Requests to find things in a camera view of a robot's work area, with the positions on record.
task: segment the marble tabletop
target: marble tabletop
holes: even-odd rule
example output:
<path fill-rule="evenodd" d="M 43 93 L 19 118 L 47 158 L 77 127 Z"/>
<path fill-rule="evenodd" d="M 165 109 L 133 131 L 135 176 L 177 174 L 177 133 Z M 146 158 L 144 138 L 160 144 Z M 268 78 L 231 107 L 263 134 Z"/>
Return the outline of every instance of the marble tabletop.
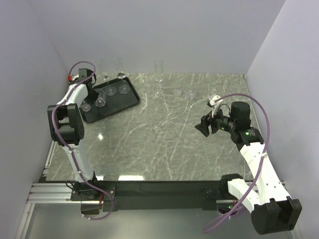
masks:
<path fill-rule="evenodd" d="M 243 75 L 165 74 L 160 84 L 153 74 L 127 75 L 141 103 L 101 121 L 84 123 L 83 144 L 97 176 L 104 180 L 219 180 L 224 174 L 239 173 L 253 179 L 228 133 L 219 131 L 206 138 L 194 128 L 210 111 L 208 96 L 248 93 Z M 174 94 L 180 84 L 198 88 L 193 101 Z M 244 97 L 227 98 L 225 103 L 238 100 L 252 109 Z M 258 127 L 253 109 L 251 120 Z M 47 181 L 74 179 L 67 155 L 57 144 L 50 162 Z"/>

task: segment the marble table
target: marble table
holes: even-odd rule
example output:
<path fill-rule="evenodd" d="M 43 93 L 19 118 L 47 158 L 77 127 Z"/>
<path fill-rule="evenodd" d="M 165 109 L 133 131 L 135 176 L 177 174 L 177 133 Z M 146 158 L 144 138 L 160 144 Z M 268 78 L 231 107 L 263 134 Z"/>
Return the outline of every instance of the marble table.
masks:
<path fill-rule="evenodd" d="M 239 173 L 253 179 L 228 133 L 219 131 L 206 138 L 194 128 L 210 111 L 208 96 L 248 93 L 243 75 L 165 74 L 160 84 L 153 74 L 128 77 L 141 103 L 104 120 L 84 123 L 83 144 L 97 176 L 104 180 L 219 180 L 224 174 Z M 188 102 L 176 96 L 178 84 L 197 87 L 196 98 Z M 230 106 L 238 100 L 251 105 L 244 97 L 227 98 L 225 103 Z M 258 127 L 253 109 L 251 120 Z M 74 179 L 71 164 L 57 144 L 50 162 L 47 181 Z"/>

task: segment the black tray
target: black tray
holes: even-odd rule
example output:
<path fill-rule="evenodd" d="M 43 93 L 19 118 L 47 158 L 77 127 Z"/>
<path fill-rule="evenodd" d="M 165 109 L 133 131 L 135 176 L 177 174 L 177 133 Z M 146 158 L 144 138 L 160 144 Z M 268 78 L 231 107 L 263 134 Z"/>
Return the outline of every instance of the black tray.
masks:
<path fill-rule="evenodd" d="M 97 107 L 95 106 L 95 104 L 91 104 L 91 109 L 88 112 L 83 112 L 80 108 L 80 113 L 84 122 L 93 123 L 95 121 L 104 119 L 108 116 L 121 112 L 127 108 L 136 106 L 140 103 L 140 97 L 136 92 L 134 86 L 132 85 L 130 79 L 128 77 L 125 77 L 123 81 L 126 81 L 130 86 L 130 92 L 128 92 L 125 95 L 119 92 L 119 86 L 122 85 L 121 79 L 116 78 L 110 80 L 110 85 L 114 86 L 117 90 L 116 94 L 113 96 L 106 96 L 106 104 L 103 107 Z M 105 90 L 109 83 L 105 82 L 96 85 L 93 88 Z"/>

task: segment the gray floor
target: gray floor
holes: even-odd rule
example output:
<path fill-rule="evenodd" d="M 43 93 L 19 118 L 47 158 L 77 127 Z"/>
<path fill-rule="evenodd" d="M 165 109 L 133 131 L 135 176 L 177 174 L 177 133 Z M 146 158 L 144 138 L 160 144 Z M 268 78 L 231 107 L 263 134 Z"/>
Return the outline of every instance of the gray floor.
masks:
<path fill-rule="evenodd" d="M 100 221 L 81 217 L 79 205 L 36 205 L 27 239 L 292 239 L 290 232 L 259 236 L 250 214 L 231 218 L 210 234 L 202 228 L 218 212 L 200 209 L 118 211 Z"/>
<path fill-rule="evenodd" d="M 93 124 L 85 124 L 86 156 L 96 175 L 104 180 L 138 176 L 144 180 L 219 180 L 239 173 L 252 180 L 244 158 L 228 133 L 208 138 L 194 126 L 210 111 L 211 94 L 248 93 L 243 75 L 165 74 L 158 89 L 153 74 L 129 74 L 141 104 Z M 176 85 L 198 88 L 194 101 L 174 95 Z M 250 100 L 231 97 L 225 100 Z M 257 127 L 254 112 L 252 126 Z M 56 146 L 47 180 L 72 180 L 72 167 L 65 152 Z"/>

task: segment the white wall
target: white wall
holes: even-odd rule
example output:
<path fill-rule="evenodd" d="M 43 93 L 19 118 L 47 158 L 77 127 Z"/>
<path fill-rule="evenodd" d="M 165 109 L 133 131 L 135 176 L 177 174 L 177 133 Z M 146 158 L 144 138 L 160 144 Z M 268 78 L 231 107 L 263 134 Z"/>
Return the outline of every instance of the white wall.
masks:
<path fill-rule="evenodd" d="M 50 145 L 46 108 L 66 71 L 25 0 L 0 0 L 0 238 L 13 238 Z"/>
<path fill-rule="evenodd" d="M 285 0 L 29 0 L 66 68 L 115 55 L 127 72 L 247 73 Z"/>
<path fill-rule="evenodd" d="M 270 118 L 274 167 L 302 203 L 305 239 L 318 238 L 319 221 L 318 9 L 318 0 L 287 0 L 247 74 L 250 94 Z"/>

